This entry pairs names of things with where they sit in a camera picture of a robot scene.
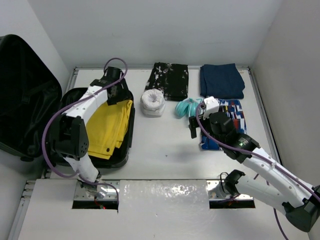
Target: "navy blue folded clothing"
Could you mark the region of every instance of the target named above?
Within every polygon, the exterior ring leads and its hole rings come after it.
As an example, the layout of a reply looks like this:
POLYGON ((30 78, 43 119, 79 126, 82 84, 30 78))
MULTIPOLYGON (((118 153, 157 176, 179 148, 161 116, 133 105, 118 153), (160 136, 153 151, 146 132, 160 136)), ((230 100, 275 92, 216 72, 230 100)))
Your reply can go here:
POLYGON ((209 65, 200 68, 201 96, 217 99, 243 99, 245 82, 236 65, 209 65))

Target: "suitcase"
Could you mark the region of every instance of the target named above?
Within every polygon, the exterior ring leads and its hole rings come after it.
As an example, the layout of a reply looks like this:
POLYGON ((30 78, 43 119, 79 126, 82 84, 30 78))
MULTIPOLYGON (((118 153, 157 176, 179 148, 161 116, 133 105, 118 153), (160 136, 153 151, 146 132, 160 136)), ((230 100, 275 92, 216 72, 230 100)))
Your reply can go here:
MULTIPOLYGON (((108 103, 134 100, 125 79, 116 86, 120 85, 118 89, 123 90, 122 94, 111 96, 108 91, 108 103)), ((40 157, 42 134, 49 119, 60 108, 79 100, 86 89, 74 88, 63 96, 58 80, 21 37, 0 37, 0 149, 25 162, 40 157)), ((90 157, 95 167, 118 168, 127 162, 134 118, 132 104, 121 147, 114 150, 109 160, 90 157)), ((52 164, 69 165, 56 153, 47 151, 52 164)))

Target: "teal object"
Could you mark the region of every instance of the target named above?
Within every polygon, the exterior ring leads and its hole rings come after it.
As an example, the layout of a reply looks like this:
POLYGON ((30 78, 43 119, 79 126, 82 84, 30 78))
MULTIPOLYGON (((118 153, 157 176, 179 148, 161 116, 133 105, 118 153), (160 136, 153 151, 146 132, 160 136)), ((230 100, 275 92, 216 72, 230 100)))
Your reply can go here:
POLYGON ((175 106, 175 114, 180 118, 185 115, 188 115, 188 117, 194 117, 196 116, 196 108, 202 101, 203 98, 186 98, 175 106))

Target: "blue red and white patterned fabric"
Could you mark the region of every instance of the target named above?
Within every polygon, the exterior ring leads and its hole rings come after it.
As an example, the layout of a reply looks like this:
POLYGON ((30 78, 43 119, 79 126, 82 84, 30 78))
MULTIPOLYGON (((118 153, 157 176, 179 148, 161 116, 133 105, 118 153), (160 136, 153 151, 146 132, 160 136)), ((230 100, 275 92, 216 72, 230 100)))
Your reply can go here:
MULTIPOLYGON (((224 112, 229 118, 232 118, 233 124, 238 133, 247 133, 247 124, 245 120, 244 111, 242 110, 239 100, 224 100, 218 99, 220 107, 219 112, 224 112)), ((214 141, 207 138, 207 136, 201 132, 201 148, 203 150, 221 150, 221 148, 214 141)))

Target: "folded clothing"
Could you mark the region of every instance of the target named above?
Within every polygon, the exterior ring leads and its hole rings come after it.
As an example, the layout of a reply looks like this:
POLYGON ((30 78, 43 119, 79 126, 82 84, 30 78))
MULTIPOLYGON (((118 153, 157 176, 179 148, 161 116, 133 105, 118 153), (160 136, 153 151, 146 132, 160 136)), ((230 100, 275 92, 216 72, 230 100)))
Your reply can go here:
POLYGON ((188 97, 188 87, 188 65, 156 62, 144 90, 158 89, 165 100, 182 101, 188 97))
POLYGON ((108 160, 120 148, 128 130, 132 100, 102 104, 86 124, 88 154, 108 160))
POLYGON ((216 99, 243 99, 245 82, 236 65, 209 65, 200 68, 201 96, 216 99))
MULTIPOLYGON (((233 124, 237 133, 246 134, 247 133, 247 124, 245 120, 245 115, 241 107, 239 100, 224 100, 218 99, 220 103, 219 112, 224 112, 229 118, 232 119, 233 124)), ((201 131, 201 148, 203 150, 221 150, 218 144, 209 139, 201 131)))

